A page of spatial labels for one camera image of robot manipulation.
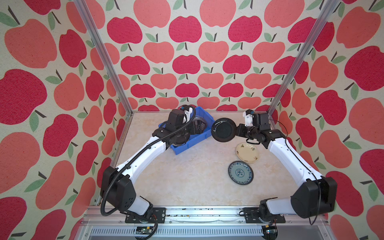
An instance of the red apple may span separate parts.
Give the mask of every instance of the red apple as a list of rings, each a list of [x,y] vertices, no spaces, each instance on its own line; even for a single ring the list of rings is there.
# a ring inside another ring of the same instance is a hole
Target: red apple
[[[255,109],[255,111],[268,111],[268,108],[269,108],[269,105],[262,105],[260,107],[257,107]],[[278,114],[277,114],[277,110],[275,109],[272,113],[272,119],[274,120],[275,124],[277,123],[277,119],[278,119]]]
[[[125,126],[125,121],[124,121],[124,119],[120,118],[119,124],[116,127],[116,138],[117,138],[118,141],[120,141],[121,134],[122,134],[122,131],[124,129],[124,126]]]
[[[201,37],[201,25],[194,16],[177,17],[169,24],[169,36],[178,43],[197,42]]]
[[[280,89],[280,84],[272,84],[263,90],[263,96],[266,98],[274,98],[277,91]]]
[[[200,5],[201,20],[210,27],[227,26],[236,12],[234,0],[204,0]]]
[[[86,175],[93,165],[93,161],[99,154],[99,145],[93,141],[88,140],[83,144],[83,149],[77,155],[76,171],[79,175]]]
[[[215,109],[220,104],[218,97],[201,97],[197,100],[197,105],[203,109]]]
[[[232,42],[246,41],[252,43],[260,37],[262,30],[263,24],[259,17],[242,16],[231,23],[228,37]]]
[[[200,70],[200,61],[194,55],[181,55],[173,60],[172,68],[178,74],[196,74]]]
[[[224,77],[221,73],[203,73],[197,78],[200,87],[205,89],[216,89],[224,82]]]
[[[185,97],[195,98],[198,96],[199,93],[200,93],[200,90],[198,86],[196,86],[196,84],[194,83],[190,83],[190,84],[182,83],[175,88],[175,94],[181,98],[185,98]]]
[[[300,136],[304,146],[313,147],[316,143],[316,128],[312,126],[311,120],[308,118],[301,118],[297,121],[296,132]]]
[[[226,73],[244,74],[251,69],[251,64],[251,59],[248,55],[233,55],[225,60],[223,70]]]
[[[315,107],[324,120],[330,125],[340,124],[347,116],[347,106],[344,99],[339,98],[335,90],[328,90],[321,93],[317,99]]]
[[[0,122],[24,122],[46,99],[47,90],[35,75],[21,69],[8,70],[0,81]]]
[[[4,42],[9,53],[29,68],[45,68],[57,57],[51,32],[36,19],[29,19],[22,27],[9,29]]]
[[[100,74],[92,71],[85,82],[85,91],[90,100],[96,101],[99,99],[100,93],[104,90],[104,81]]]
[[[240,83],[227,83],[220,87],[218,94],[221,97],[237,98],[243,94],[244,88]]]
[[[201,60],[211,63],[220,63],[228,55],[229,47],[224,41],[219,42],[203,42],[199,47],[199,56]]]
[[[139,43],[143,33],[135,20],[125,18],[112,18],[107,24],[109,37],[117,43]]]
[[[147,75],[151,70],[148,62],[141,56],[125,57],[121,60],[121,69],[129,75]]]
[[[159,109],[155,105],[141,105],[138,111],[159,111]]]
[[[170,98],[157,98],[156,104],[158,107],[162,109],[175,109],[177,108],[177,105],[179,104],[179,101],[175,97]]]
[[[292,56],[288,56],[285,58],[280,59],[274,66],[273,66],[273,72],[276,74],[287,74],[289,70],[291,69],[291,66],[296,58]],[[309,73],[309,67],[307,62],[303,62],[297,70],[297,73],[295,74],[295,81],[298,84],[302,84],[305,82],[305,80],[308,77]]]
[[[378,46],[368,46],[355,53],[347,62],[345,76],[353,79],[365,91],[384,86],[384,53]]]
[[[35,13],[46,15],[52,9],[60,9],[60,0],[24,0]]]
[[[111,124],[113,117],[116,114],[116,103],[112,99],[108,99],[104,106],[103,116],[106,124]]]
[[[53,124],[45,129],[43,147],[52,157],[62,155],[76,136],[79,126],[76,119],[68,114],[55,117]]]
[[[260,105],[262,99],[259,97],[243,97],[237,102],[237,105],[242,109],[254,109]]]
[[[169,63],[175,50],[169,42],[147,43],[144,45],[144,55],[154,63]]]
[[[216,111],[237,111],[237,107],[233,104],[231,105],[221,105],[216,109]]]
[[[23,220],[27,206],[21,197],[4,197],[0,199],[0,206],[3,209],[0,215],[2,223],[1,240],[7,240],[15,227]]]
[[[316,19],[308,17],[297,23],[288,33],[290,43],[304,43],[307,39]],[[316,51],[324,51],[332,42],[335,35],[335,28],[332,22],[327,22],[313,44]]]
[[[155,89],[149,84],[135,84],[131,87],[131,93],[137,98],[153,98],[156,95]]]
[[[63,110],[70,111],[79,106],[84,99],[84,86],[80,78],[74,73],[68,73],[53,93],[56,104]]]
[[[60,54],[68,66],[75,68],[87,57],[87,49],[81,37],[72,29],[60,36]]]
[[[346,48],[357,48],[368,42],[379,29],[380,15],[355,7],[341,21],[336,40]]]
[[[288,107],[289,103],[291,102],[291,91],[289,89],[285,90],[285,93],[281,97],[280,102],[283,107]]]
[[[177,79],[171,73],[153,74],[151,76],[151,83],[159,89],[173,89],[176,86]]]
[[[139,22],[149,28],[165,27],[170,19],[170,6],[167,0],[136,0],[133,12]]]

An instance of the wall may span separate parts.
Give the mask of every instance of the wall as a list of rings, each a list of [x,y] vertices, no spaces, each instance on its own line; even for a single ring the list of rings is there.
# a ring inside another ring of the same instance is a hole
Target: wall
[[[309,76],[277,107],[290,143],[338,183],[327,216],[338,240],[384,239],[383,3],[341,2],[325,27],[335,35],[317,39],[331,44],[306,57]]]
[[[73,239],[126,114],[73,2],[6,0],[0,12],[0,239]]]
[[[134,111],[266,110],[321,8],[307,10],[312,0],[97,1],[100,36],[116,52]],[[307,74],[304,64],[298,78]]]

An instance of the apple print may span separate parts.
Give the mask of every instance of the apple print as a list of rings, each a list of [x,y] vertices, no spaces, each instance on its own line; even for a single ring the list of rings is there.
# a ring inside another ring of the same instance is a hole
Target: apple print
[[[159,111],[159,109],[155,105],[141,105],[138,111]]]
[[[148,58],[148,60],[154,63],[169,63],[172,61],[175,54],[175,50],[172,45],[169,42],[157,43],[157,34],[156,38],[149,33],[146,35],[151,36],[149,39],[154,41],[144,45],[144,55]]]
[[[300,136],[304,146],[313,147],[316,143],[316,128],[312,126],[311,120],[308,118],[301,118],[296,122],[296,133]]]
[[[358,101],[349,112],[349,124],[359,131],[360,136],[372,143],[384,145],[384,107],[376,98]]]
[[[291,69],[291,66],[292,66],[293,62],[295,61],[295,59],[296,58],[294,58],[292,56],[288,56],[288,57],[280,59],[273,66],[273,72],[276,74],[287,74],[289,72],[289,70]],[[306,61],[304,61],[301,64],[299,70],[297,70],[297,72],[295,74],[295,81],[298,84],[302,84],[303,82],[305,82],[305,80],[308,77],[309,71],[310,70],[308,67],[308,63]]]
[[[74,73],[68,73],[53,93],[56,104],[63,110],[70,111],[79,106],[84,99],[84,86],[80,78]]]
[[[60,114],[56,116],[53,124],[45,129],[43,139],[45,152],[52,157],[62,155],[78,130],[77,121],[71,115]]]
[[[21,69],[8,70],[0,81],[0,123],[24,122],[46,99],[45,85],[35,75]]]
[[[113,117],[116,114],[116,103],[112,99],[108,99],[104,106],[103,116],[106,124],[111,124]]]
[[[210,27],[227,26],[236,12],[234,0],[204,0],[200,5],[200,18]]]
[[[237,111],[237,106],[231,104],[231,105],[221,105],[216,109],[216,111]]]
[[[9,29],[4,35],[4,42],[9,53],[29,68],[45,68],[57,57],[52,34],[36,19],[29,19],[24,26]]]
[[[121,60],[121,69],[129,75],[147,75],[151,68],[148,62],[141,56],[125,57]]]
[[[227,83],[220,87],[218,94],[230,101],[230,97],[237,98],[243,94],[243,91],[243,85],[240,83]]]
[[[196,84],[194,83],[189,83],[189,84],[182,83],[175,88],[175,94],[178,97],[187,98],[187,102],[189,101],[188,97],[195,98],[198,96],[199,93],[200,93],[199,87],[196,86]]]
[[[117,43],[139,43],[143,38],[139,25],[129,17],[112,18],[107,24],[107,32]]]
[[[181,55],[173,60],[172,68],[178,74],[196,74],[200,70],[200,61],[194,55]]]
[[[59,50],[64,62],[72,68],[77,67],[80,61],[87,57],[83,40],[72,29],[60,36]]]
[[[13,132],[0,142],[0,194],[21,183],[40,158],[37,140],[26,132]],[[19,169],[13,174],[9,169]]]
[[[335,131],[324,131],[319,137],[318,147],[325,160],[334,167],[346,168],[352,163],[351,151]]]
[[[99,99],[100,93],[104,90],[104,81],[101,75],[92,71],[91,75],[87,77],[85,82],[85,91],[90,100],[96,101]]]
[[[197,100],[197,105],[203,109],[215,109],[220,104],[220,99],[218,97],[201,97]]]
[[[252,43],[260,37],[262,30],[263,25],[259,17],[242,16],[231,23],[228,37],[232,42],[246,41]]]
[[[328,61],[326,56],[321,56],[313,63],[310,78],[318,88],[327,88],[337,79],[339,68]]]
[[[27,206],[21,197],[5,197],[0,199],[0,206],[4,209],[0,216],[2,223],[2,240],[9,239],[12,231],[23,220]]]
[[[165,27],[170,19],[170,6],[167,0],[136,0],[133,12],[139,22],[149,28]]]
[[[355,53],[344,69],[347,78],[351,78],[365,91],[375,91],[384,86],[384,53],[377,46],[368,46]]]
[[[202,34],[201,25],[194,16],[177,17],[169,24],[169,36],[177,42],[197,42]]]
[[[272,28],[286,28],[296,22],[304,6],[304,0],[272,0],[264,11],[264,20]]]
[[[223,71],[226,73],[244,74],[249,71],[251,64],[251,59],[248,55],[233,55],[225,60]]]
[[[199,47],[200,58],[207,62],[222,62],[228,55],[229,47],[225,41],[215,42],[216,35],[213,37],[210,33],[205,33],[209,41],[203,42]]]
[[[36,207],[40,210],[47,210],[56,206],[65,197],[73,178],[74,170],[69,161],[56,163],[50,176],[36,195]]]
[[[288,33],[288,41],[290,43],[304,43],[307,39],[316,19],[308,17],[297,23]],[[332,42],[335,33],[332,22],[327,22],[313,44],[316,51],[324,51]]]
[[[380,22],[379,14],[366,12],[362,7],[355,7],[341,21],[336,40],[338,43],[343,43],[346,48],[362,46],[375,35]]]
[[[285,45],[283,42],[272,43],[277,34],[272,38],[269,33],[265,33],[266,42],[261,42],[253,49],[252,57],[258,63],[273,63],[279,59],[284,51]]]
[[[153,74],[151,76],[151,83],[159,89],[173,89],[176,86],[177,79],[172,73]]]
[[[261,74],[263,69],[253,68],[255,73],[251,73],[244,79],[244,85],[250,89],[263,89],[271,82],[269,73]]]
[[[321,93],[317,99],[315,107],[324,120],[330,125],[340,124],[347,116],[345,100],[339,98],[335,90],[328,90]]]
[[[46,15],[52,9],[60,9],[60,0],[24,0],[35,13]]]
[[[326,177],[332,177],[337,183],[336,201],[339,207],[353,217],[362,214],[364,206],[361,194],[355,189],[351,179],[338,171],[328,172]]]

